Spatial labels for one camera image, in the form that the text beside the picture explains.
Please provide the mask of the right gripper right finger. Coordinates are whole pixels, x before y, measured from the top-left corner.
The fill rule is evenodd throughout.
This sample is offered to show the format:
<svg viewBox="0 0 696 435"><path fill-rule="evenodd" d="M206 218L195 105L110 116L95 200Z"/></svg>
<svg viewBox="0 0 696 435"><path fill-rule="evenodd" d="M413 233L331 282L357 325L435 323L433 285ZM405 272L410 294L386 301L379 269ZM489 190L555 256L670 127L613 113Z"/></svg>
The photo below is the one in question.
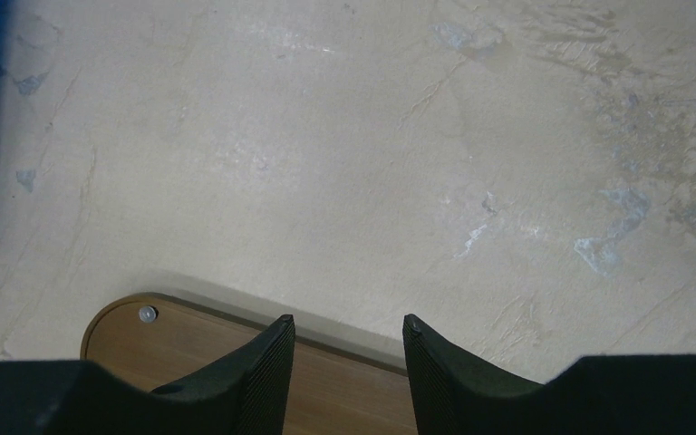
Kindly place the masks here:
<svg viewBox="0 0 696 435"><path fill-rule="evenodd" d="M696 354L585 356L538 383L414 314L402 335L420 434L696 434Z"/></svg>

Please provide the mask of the brown oval wooden tray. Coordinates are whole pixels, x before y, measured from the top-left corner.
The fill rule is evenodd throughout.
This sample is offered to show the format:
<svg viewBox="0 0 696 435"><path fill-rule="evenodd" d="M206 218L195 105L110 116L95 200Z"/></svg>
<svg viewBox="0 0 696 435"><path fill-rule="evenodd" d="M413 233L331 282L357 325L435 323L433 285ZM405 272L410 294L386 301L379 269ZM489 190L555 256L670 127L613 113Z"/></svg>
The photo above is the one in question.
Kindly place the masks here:
<svg viewBox="0 0 696 435"><path fill-rule="evenodd" d="M268 325L178 298L143 293L90 321L80 356L150 391L236 350ZM298 336L286 434L414 434L406 373Z"/></svg>

